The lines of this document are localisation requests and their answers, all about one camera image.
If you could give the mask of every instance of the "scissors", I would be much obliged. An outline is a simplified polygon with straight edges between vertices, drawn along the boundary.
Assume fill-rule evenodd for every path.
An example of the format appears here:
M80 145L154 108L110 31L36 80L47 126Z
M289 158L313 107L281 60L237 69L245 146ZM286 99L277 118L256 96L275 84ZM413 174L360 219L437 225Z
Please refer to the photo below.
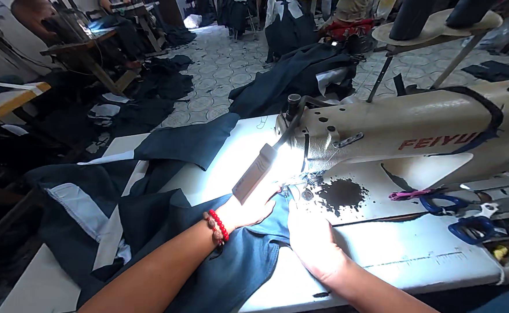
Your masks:
M421 196L419 200L425 209L433 214L462 216L456 223L449 225L447 229L469 245L477 245L496 235L496 227L492 222L492 219L496 218L494 215L509 212L509 198L493 201L487 193L477 192L477 195L481 199L480 201L469 202L445 194ZM453 202L453 205L436 205L432 202L432 199L448 200Z

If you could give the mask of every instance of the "yellow object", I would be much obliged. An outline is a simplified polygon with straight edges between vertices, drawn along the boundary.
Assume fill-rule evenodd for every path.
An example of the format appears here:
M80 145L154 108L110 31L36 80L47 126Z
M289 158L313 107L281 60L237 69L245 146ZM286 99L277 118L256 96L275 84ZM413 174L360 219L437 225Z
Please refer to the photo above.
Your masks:
M503 245L498 245L495 249L494 249L494 258L496 258L496 260L498 261L501 261L501 259L503 259L503 257L505 257L508 253L508 248L503 246Z

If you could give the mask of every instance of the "denim fabric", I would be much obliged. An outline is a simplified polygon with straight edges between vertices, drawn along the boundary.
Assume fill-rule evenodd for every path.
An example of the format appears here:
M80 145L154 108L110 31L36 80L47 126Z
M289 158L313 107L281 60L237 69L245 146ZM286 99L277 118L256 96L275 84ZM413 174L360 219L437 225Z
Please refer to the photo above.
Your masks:
M230 195L189 207L181 190L122 199L123 232L133 258L109 281L171 238L217 209ZM288 199L275 195L274 210L260 224L230 234L222 253L208 256L181 288L166 312L229 312L243 304L271 276L280 245L289 244ZM102 286L83 288L78 306Z

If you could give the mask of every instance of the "pile of fabric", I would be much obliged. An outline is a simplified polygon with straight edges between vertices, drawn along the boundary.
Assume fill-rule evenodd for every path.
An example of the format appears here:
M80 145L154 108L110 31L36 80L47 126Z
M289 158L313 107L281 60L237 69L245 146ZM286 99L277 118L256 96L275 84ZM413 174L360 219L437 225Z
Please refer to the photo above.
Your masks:
M133 82L128 87L133 100L98 95L88 105L74 104L53 112L46 117L43 126L74 145L96 141L103 133L109 133L109 139L101 143L101 149L89 151L97 157L113 138L150 132L173 112L173 104L193 90L192 76L180 74L190 63L192 61L183 55L172 59L151 58L144 63L146 69L141 72L142 81ZM89 110L104 104L116 105L120 109L110 118L111 123L95 125L98 119Z
M315 43L282 56L265 73L257 73L249 84L230 92L230 112L242 119L285 111L287 96L319 96L335 92L342 99L354 92L358 59L344 53L343 45Z
M228 113L207 124L156 130L133 151L85 165L49 165L27 173L27 179L46 195L48 210L39 234L82 289L77 307L200 221L203 212L228 200L230 195L191 207L179 189L157 192L186 163L206 170L238 119ZM146 175L133 184L129 195L124 194L138 160L148 160ZM271 276L279 245L289 243L288 199L277 194L273 200L276 206L270 216L232 232L221 254L215 252L204 260L165 312L229 312ZM114 233L106 231L112 219L120 220L123 236L116 237L109 262L99 266L99 243Z
M318 42L316 24L310 11L297 0L269 0L265 34L268 42L266 63L303 46Z

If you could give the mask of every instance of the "metal rod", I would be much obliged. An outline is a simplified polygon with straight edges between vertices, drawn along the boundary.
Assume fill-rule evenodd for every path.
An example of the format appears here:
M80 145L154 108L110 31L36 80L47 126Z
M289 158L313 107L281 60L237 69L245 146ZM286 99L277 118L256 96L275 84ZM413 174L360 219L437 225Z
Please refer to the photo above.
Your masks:
M471 50L479 43L479 41L486 35L486 32L476 34L468 44L461 49L459 54L453 58L451 63L447 66L447 68L442 72L442 75L438 77L438 79L432 84L430 89L437 89L442 83L446 80L447 76L453 72L453 70L463 61L463 59L471 52Z
M380 71L380 75L378 75L378 79L374 83L374 87L372 87L372 91L370 92L369 98L366 99L366 102L371 103L372 98L374 98L374 95L376 94L376 90L378 90L378 87L380 86L380 83L382 82L382 79L384 78L384 74L386 74L386 71L390 67L390 63L392 62L393 56L389 56L386 59L386 62L384 63L384 66L382 67L382 71Z

